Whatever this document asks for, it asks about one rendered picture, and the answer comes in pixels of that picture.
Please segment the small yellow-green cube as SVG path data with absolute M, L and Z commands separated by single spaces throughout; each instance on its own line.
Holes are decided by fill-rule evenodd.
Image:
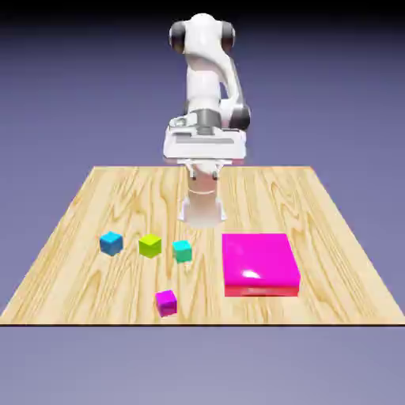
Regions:
M 161 238 L 154 234 L 145 235 L 138 241 L 139 254 L 147 258 L 161 254 L 161 249 Z

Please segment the small magenta cube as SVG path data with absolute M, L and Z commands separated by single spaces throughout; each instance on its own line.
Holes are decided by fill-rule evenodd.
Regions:
M 155 294 L 157 311 L 161 317 L 177 313 L 177 299 L 172 290 L 164 290 Z

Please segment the large pink box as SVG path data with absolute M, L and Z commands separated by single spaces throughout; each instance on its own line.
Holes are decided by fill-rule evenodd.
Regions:
M 224 233 L 227 297 L 296 297 L 301 274 L 284 233 Z

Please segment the small blue cube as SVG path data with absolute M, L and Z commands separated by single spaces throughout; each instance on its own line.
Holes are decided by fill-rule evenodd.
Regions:
M 123 249 L 123 236 L 114 233 L 108 232 L 100 237 L 100 250 L 109 255 L 114 256 L 121 252 Z

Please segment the small teal cube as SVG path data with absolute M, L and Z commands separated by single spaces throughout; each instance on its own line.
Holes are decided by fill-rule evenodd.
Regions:
M 192 259 L 191 245 L 187 240 L 177 240 L 172 243 L 172 253 L 177 263 L 186 263 Z

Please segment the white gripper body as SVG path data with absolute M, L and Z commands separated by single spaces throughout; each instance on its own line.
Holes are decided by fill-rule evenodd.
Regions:
M 169 161 L 242 161 L 246 132 L 213 127 L 213 134 L 198 134 L 197 127 L 167 127 L 163 155 Z

